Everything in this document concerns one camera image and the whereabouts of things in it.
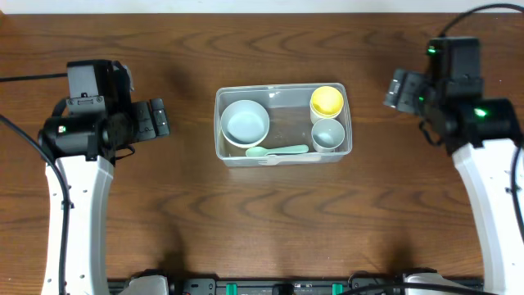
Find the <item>yellow cup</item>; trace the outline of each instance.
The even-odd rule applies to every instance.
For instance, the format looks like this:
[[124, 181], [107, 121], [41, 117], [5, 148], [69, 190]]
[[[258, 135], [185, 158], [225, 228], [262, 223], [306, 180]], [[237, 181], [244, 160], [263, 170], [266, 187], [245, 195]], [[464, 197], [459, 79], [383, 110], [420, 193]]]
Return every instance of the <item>yellow cup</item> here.
[[309, 103], [310, 118], [314, 124], [321, 119], [335, 119], [344, 107], [342, 93], [331, 86], [322, 86], [313, 91]]

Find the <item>clear plastic container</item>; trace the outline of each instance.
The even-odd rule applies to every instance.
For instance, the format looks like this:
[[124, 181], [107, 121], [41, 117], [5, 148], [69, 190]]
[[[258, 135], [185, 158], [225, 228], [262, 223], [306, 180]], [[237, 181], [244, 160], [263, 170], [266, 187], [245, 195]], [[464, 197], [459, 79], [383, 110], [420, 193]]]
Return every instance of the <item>clear plastic container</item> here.
[[[313, 149], [309, 118], [309, 100], [315, 89], [332, 86], [344, 96], [344, 109], [337, 117], [346, 130], [344, 142], [334, 152], [319, 153]], [[248, 99], [258, 102], [269, 113], [268, 136], [259, 144], [263, 148], [282, 148], [307, 144], [309, 152], [300, 155], [269, 155], [246, 157], [246, 149], [229, 143], [220, 128], [222, 113], [233, 102]], [[275, 166], [308, 163], [329, 163], [339, 161], [351, 152], [351, 117], [346, 90], [339, 83], [283, 84], [221, 88], [215, 100], [215, 149], [220, 160], [230, 167]]]

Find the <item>light green spoon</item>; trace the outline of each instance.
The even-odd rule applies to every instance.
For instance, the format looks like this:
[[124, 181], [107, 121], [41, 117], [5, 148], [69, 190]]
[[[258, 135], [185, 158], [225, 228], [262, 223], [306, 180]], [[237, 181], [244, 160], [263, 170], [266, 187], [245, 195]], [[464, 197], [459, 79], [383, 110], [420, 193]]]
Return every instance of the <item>light green spoon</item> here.
[[300, 153], [306, 153], [309, 151], [309, 147], [305, 144], [297, 145], [297, 146], [290, 146], [290, 147], [280, 147], [280, 148], [272, 148], [267, 149], [263, 147], [252, 147], [248, 148], [246, 151], [246, 156], [248, 157], [263, 157], [267, 155], [274, 155], [274, 154], [300, 154]]

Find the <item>wood grain surface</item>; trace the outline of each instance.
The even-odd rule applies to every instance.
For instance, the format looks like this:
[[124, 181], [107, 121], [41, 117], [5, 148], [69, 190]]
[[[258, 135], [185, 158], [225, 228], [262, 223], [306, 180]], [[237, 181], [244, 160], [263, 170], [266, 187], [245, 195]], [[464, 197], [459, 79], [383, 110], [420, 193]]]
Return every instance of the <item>wood grain surface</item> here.
[[[423, 70], [424, 48], [452, 15], [4, 16], [0, 76], [114, 59], [133, 100], [163, 98], [172, 135], [119, 161], [107, 213], [107, 275], [146, 268], [237, 277], [347, 277], [429, 266], [483, 274], [468, 196], [451, 159], [416, 118], [384, 107], [397, 67]], [[524, 116], [524, 22], [474, 16], [452, 34], [483, 43], [487, 97]], [[253, 84], [340, 82], [353, 151], [336, 164], [229, 169], [216, 156], [215, 93]], [[36, 137], [66, 79], [0, 84], [0, 112]], [[0, 293], [37, 294], [46, 265], [44, 164], [0, 127]]]

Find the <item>green led light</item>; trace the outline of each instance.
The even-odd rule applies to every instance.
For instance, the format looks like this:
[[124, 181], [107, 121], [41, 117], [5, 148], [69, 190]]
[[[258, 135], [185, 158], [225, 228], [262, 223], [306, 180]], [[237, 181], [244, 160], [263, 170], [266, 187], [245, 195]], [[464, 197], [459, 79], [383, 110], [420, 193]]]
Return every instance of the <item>green led light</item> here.
[[488, 115], [488, 112], [487, 112], [487, 111], [482, 110], [482, 109], [480, 109], [480, 108], [476, 108], [476, 109], [474, 109], [473, 111], [475, 112], [475, 115], [477, 115], [477, 116], [480, 117], [480, 118], [484, 118], [485, 116]]

